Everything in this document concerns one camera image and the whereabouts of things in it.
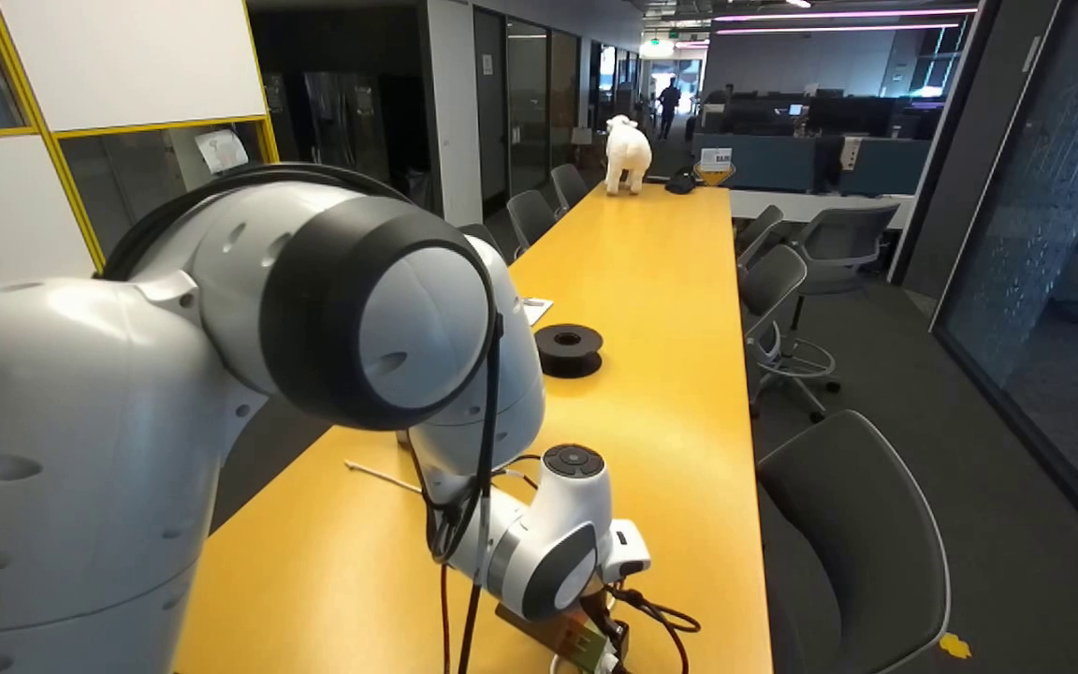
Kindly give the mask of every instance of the wooden table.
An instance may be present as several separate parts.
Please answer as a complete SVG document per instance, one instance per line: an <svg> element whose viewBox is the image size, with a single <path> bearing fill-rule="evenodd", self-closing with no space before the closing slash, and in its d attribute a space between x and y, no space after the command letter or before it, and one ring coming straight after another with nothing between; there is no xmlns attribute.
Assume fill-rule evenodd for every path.
<svg viewBox="0 0 1078 674"><path fill-rule="evenodd" d="M523 296L553 301L539 328L584 323L608 340L599 374L546 379L530 451L584 442L608 459L613 515L636 522L654 555L634 588L699 618L704 632L686 638L695 674L767 674L731 192L594 192L513 264L513 283ZM348 460L412 484L394 436L337 429L311 445L206 545L180 674L442 671L424 504ZM452 651L464 597L452 575ZM634 626L636 674L679 671L654 621L634 612L619 618ZM546 663L482 601L470 671L543 674Z"/></svg>

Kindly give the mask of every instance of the black office chair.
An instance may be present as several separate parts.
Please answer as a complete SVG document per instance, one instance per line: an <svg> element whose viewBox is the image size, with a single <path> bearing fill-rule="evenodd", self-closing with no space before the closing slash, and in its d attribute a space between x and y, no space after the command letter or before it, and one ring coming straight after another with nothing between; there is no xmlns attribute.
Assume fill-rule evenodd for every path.
<svg viewBox="0 0 1078 674"><path fill-rule="evenodd" d="M780 230L782 218L785 215L780 208L767 208L746 230L732 230L732 253L737 253L742 265L750 265L754 258L760 258L762 253L782 245L782 240L775 240L775 233L782 233Z"/></svg>
<svg viewBox="0 0 1078 674"><path fill-rule="evenodd" d="M780 316L810 284L810 264L797 249L780 245L762 253L754 265L742 269L742 310L746 310L746 346L750 364L756 368L754 416L760 416L762 390L771 384L789 384L810 401L810 420L822 420L827 405L813 394L813 384L836 374L836 356L785 333Z"/></svg>
<svg viewBox="0 0 1078 674"><path fill-rule="evenodd" d="M543 199L543 192L517 192L509 203L504 203L504 215L509 215L509 230L517 238L517 254L523 254L528 249L536 249L536 240L553 226L553 209L551 203Z"/></svg>
<svg viewBox="0 0 1078 674"><path fill-rule="evenodd" d="M797 296L789 331L797 331L810 296L848 291L866 283L860 273L881 258L893 215L893 203L841 208L820 209L806 230L775 226L810 264L810 284Z"/></svg>
<svg viewBox="0 0 1078 674"><path fill-rule="evenodd" d="M941 522L893 445L836 414L760 460L780 674L893 671L949 621Z"/></svg>
<svg viewBox="0 0 1078 674"><path fill-rule="evenodd" d="M560 215L569 215L584 199L588 185L584 185L575 167L553 167L551 170L551 192L553 192Z"/></svg>

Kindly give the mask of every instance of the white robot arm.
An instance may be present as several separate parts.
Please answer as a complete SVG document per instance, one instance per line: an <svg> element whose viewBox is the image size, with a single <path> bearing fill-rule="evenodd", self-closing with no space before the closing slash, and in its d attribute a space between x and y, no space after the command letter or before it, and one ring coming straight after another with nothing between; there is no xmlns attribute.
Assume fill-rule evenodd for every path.
<svg viewBox="0 0 1078 674"><path fill-rule="evenodd" d="M517 618L649 561L590 451L543 459L530 505L482 497L543 420L492 249L311 174L167 215L106 283L0 284L0 671L167 671L222 460L268 401L412 429L429 505L464 515L429 548Z"/></svg>

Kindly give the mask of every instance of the small white object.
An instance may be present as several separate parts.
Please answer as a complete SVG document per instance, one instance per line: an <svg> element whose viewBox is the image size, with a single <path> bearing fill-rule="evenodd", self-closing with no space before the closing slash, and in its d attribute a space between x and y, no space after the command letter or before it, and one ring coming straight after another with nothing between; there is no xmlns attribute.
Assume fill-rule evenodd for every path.
<svg viewBox="0 0 1078 674"><path fill-rule="evenodd" d="M523 301L523 310L528 310L528 328L536 328L546 310L551 310L551 301Z"/></svg>
<svg viewBox="0 0 1078 674"><path fill-rule="evenodd" d="M248 167L248 150L231 130L206 130L193 144L208 174Z"/></svg>
<svg viewBox="0 0 1078 674"><path fill-rule="evenodd" d="M645 534L634 522L609 522L609 555L603 561L603 576L613 585L649 567L653 567L653 550L649 550Z"/></svg>
<svg viewBox="0 0 1078 674"><path fill-rule="evenodd" d="M608 139L608 195L619 195L619 185L639 195L645 177L653 170L653 144L628 117L609 122Z"/></svg>
<svg viewBox="0 0 1078 674"><path fill-rule="evenodd" d="M732 174L732 150L731 145L704 145L695 159L695 174Z"/></svg>
<svg viewBox="0 0 1078 674"><path fill-rule="evenodd" d="M838 167L841 174L855 174L855 167L860 163L867 137L841 137L841 150L838 150Z"/></svg>

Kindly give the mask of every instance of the glass wall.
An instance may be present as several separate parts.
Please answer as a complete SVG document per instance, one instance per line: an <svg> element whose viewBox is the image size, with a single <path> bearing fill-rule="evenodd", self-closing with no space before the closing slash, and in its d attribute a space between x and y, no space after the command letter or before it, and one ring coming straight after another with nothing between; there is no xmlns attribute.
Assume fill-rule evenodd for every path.
<svg viewBox="0 0 1078 674"><path fill-rule="evenodd" d="M254 125L106 130L59 139L59 150L106 253L117 253L162 203L226 170L261 163Z"/></svg>
<svg viewBox="0 0 1078 674"><path fill-rule="evenodd" d="M504 23L509 195L546 182L546 29Z"/></svg>
<svg viewBox="0 0 1078 674"><path fill-rule="evenodd" d="M575 93L581 93L581 43L571 36L551 36L551 167L571 163Z"/></svg>
<svg viewBox="0 0 1078 674"><path fill-rule="evenodd" d="M252 7L286 163L369 174L435 208L419 0Z"/></svg>
<svg viewBox="0 0 1078 674"><path fill-rule="evenodd" d="M1078 504L1078 3L1063 3L941 336Z"/></svg>

